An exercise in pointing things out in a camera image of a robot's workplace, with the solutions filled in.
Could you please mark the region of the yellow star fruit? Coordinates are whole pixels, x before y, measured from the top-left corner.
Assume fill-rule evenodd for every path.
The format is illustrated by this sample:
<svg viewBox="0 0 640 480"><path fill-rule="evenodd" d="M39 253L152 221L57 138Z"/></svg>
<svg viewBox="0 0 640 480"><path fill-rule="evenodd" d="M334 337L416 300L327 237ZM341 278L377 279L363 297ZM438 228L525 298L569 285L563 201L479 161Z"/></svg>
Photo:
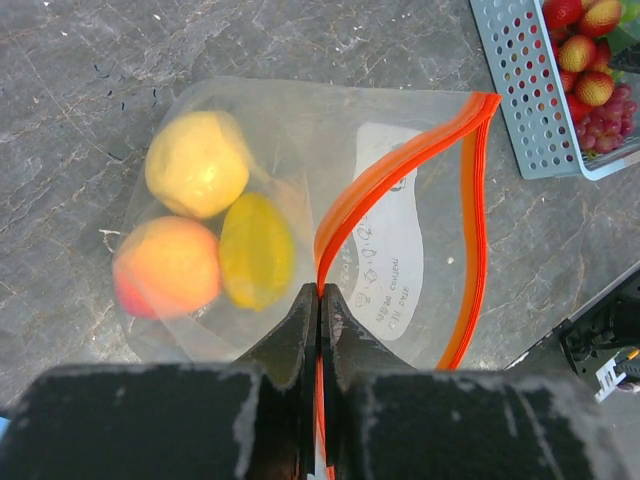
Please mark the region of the yellow star fruit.
<svg viewBox="0 0 640 480"><path fill-rule="evenodd" d="M288 222L269 197L249 192L233 203L223 222L219 262L234 305L261 311L275 304L292 282L295 256Z"/></svg>

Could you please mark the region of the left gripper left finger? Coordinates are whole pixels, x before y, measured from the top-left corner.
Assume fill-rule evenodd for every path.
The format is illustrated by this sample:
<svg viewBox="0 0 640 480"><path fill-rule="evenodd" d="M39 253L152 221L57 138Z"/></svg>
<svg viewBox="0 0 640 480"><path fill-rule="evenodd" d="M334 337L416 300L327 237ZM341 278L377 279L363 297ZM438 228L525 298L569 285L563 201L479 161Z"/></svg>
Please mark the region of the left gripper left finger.
<svg viewBox="0 0 640 480"><path fill-rule="evenodd" d="M1 438L5 479L304 479L315 469L317 289L230 363L65 365Z"/></svg>

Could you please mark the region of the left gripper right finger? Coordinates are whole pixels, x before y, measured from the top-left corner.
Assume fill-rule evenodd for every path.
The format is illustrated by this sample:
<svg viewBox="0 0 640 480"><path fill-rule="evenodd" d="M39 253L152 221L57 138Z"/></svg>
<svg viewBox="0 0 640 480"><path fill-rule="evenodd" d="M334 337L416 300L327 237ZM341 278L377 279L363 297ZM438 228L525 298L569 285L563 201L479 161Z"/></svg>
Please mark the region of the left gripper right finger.
<svg viewBox="0 0 640 480"><path fill-rule="evenodd" d="M635 479L594 389L546 336L498 371L419 370L328 285L323 447L332 479Z"/></svg>

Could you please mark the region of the light blue plastic basket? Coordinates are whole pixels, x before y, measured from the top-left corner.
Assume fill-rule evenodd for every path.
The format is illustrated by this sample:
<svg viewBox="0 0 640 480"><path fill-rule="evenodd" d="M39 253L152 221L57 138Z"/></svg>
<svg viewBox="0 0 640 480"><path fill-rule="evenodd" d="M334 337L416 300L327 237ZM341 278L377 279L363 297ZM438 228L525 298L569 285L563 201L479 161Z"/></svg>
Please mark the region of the light blue plastic basket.
<svg viewBox="0 0 640 480"><path fill-rule="evenodd" d="M515 159L527 180L597 181L639 162L639 132L592 159L581 153L540 1L472 1Z"/></svg>

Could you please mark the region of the clear zip top bag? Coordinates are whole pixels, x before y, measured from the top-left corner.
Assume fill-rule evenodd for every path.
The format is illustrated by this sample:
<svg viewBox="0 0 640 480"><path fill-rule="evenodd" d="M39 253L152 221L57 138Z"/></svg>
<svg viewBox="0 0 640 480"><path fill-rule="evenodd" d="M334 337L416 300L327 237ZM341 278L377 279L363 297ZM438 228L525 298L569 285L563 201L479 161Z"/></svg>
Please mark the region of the clear zip top bag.
<svg viewBox="0 0 640 480"><path fill-rule="evenodd" d="M251 154L241 195L265 195L284 215L295 244L295 272L287 292L261 311L234 305L221 269L218 297L188 315L148 319L125 311L132 349L145 361L236 359L275 326L299 287L313 282L321 299L326 286L337 286L365 327L412 366L425 349L421 331L443 290L434 258L435 210L443 207L453 218L445 243L460 251L466 267L453 286L460 309L450 338L438 348L437 366L457 368L486 289L484 179L489 129L500 103L489 92L239 78L184 91L154 137L189 112L233 116ZM139 225L179 216L217 236L220 268L223 222L236 200L207 219L178 215L150 193L144 165L118 248Z"/></svg>

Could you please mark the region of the yellow lemon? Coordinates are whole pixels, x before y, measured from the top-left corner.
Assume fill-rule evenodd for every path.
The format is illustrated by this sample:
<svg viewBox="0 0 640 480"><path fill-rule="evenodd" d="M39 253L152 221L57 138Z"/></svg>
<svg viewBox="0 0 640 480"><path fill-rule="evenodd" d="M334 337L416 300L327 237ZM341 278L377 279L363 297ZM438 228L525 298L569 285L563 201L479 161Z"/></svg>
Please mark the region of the yellow lemon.
<svg viewBox="0 0 640 480"><path fill-rule="evenodd" d="M145 159L145 182L172 212L207 219L243 193L250 160L233 116L193 111L175 118L154 137Z"/></svg>

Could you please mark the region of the purple grapes bunch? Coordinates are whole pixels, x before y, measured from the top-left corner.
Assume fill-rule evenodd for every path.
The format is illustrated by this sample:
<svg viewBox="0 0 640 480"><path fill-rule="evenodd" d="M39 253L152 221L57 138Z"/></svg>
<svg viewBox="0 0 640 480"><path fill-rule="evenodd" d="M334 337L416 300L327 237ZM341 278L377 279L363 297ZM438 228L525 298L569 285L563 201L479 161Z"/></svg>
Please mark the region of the purple grapes bunch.
<svg viewBox="0 0 640 480"><path fill-rule="evenodd" d="M621 84L612 97L596 107L575 126L581 153L589 158L609 154L621 148L634 134L638 105L633 89Z"/></svg>

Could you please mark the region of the orange peach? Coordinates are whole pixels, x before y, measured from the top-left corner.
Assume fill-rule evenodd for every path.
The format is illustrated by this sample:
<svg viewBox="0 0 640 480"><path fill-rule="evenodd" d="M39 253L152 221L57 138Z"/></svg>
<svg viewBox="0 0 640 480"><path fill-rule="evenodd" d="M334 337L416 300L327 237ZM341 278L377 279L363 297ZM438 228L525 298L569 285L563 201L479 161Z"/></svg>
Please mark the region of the orange peach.
<svg viewBox="0 0 640 480"><path fill-rule="evenodd" d="M136 227L112 263L116 298L148 319L188 315L221 292L217 236L201 223L164 216Z"/></svg>

